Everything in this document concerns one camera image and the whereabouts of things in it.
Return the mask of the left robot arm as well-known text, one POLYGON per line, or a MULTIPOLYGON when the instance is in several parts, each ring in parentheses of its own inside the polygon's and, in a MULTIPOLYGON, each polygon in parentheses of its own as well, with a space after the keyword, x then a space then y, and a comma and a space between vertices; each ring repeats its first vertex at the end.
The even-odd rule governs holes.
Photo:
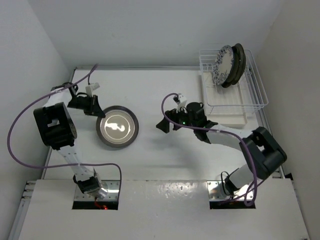
POLYGON ((70 165, 74 175, 73 181, 80 191, 103 199, 106 188, 93 167, 82 164, 82 153, 77 143, 77 130, 67 107, 79 109, 87 116, 104 118, 97 95, 77 95, 78 86, 71 82, 51 89, 52 95, 47 103, 33 111, 42 142, 56 150, 70 165))

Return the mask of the blue floral plate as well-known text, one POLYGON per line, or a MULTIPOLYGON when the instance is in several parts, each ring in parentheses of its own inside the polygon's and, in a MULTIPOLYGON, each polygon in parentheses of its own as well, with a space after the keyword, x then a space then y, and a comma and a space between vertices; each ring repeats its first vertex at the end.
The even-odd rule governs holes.
POLYGON ((230 45, 223 46, 212 66, 212 79, 216 85, 222 85, 228 78, 234 63, 234 52, 230 45))

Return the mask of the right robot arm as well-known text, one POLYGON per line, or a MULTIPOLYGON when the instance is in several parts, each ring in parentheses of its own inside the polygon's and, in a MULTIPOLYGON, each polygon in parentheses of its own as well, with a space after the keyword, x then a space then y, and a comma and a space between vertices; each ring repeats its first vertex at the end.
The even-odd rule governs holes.
POLYGON ((156 128, 164 133, 181 128, 192 129, 198 140, 207 144, 222 145, 242 152, 245 165, 228 174, 222 183, 225 196, 233 196, 243 186, 266 180, 287 159, 287 154, 272 134, 262 126, 242 131, 223 126, 207 119, 202 103, 191 102, 180 109, 167 110, 156 128))

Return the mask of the grey rim plate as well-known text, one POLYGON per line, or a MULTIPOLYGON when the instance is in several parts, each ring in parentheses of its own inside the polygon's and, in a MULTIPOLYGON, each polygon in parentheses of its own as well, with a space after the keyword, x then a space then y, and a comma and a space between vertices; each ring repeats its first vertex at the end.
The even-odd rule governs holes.
POLYGON ((108 147, 122 149, 131 145, 140 130, 136 115, 128 108, 113 105, 103 110, 105 117, 98 117, 96 133, 108 147))
POLYGON ((239 82, 239 80, 241 79, 242 75, 245 72, 246 63, 247 63, 246 54, 245 54, 245 50, 244 50, 243 46, 240 43, 237 43, 237 44, 235 44, 235 48, 237 50, 237 54, 239 57, 239 66, 238 66, 237 74, 236 74, 235 80, 233 82, 233 85, 237 84, 239 82))

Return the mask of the dark patterned rim plate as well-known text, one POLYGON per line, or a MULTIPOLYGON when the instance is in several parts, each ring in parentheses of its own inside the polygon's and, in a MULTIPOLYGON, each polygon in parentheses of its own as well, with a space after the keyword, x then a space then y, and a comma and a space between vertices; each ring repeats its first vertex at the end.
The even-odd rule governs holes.
POLYGON ((232 51, 234 53, 232 69, 226 81, 221 85, 223 88, 228 88, 235 82, 241 64, 241 54, 237 44, 232 47, 232 51))

